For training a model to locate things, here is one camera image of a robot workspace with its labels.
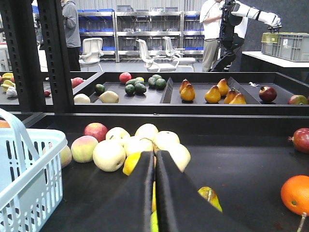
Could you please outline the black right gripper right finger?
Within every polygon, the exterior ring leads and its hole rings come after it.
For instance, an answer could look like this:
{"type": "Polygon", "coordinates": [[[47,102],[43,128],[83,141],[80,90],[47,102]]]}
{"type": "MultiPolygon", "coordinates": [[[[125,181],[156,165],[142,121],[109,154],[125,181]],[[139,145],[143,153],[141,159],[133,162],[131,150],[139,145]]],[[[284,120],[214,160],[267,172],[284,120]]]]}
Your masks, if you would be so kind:
{"type": "Polygon", "coordinates": [[[161,232],[248,232],[250,229],[226,216],[195,189],[171,155],[156,155],[156,207],[161,232]]]}

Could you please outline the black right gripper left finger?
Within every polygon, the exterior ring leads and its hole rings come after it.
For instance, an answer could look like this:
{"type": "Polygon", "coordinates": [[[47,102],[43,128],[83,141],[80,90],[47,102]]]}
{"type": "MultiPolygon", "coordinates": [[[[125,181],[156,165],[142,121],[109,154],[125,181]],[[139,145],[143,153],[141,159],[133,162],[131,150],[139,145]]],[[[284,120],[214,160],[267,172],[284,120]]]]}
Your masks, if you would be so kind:
{"type": "Polygon", "coordinates": [[[56,211],[43,232],[149,232],[151,231],[154,154],[142,152],[127,180],[105,201],[76,207],[66,203],[56,211]]]}

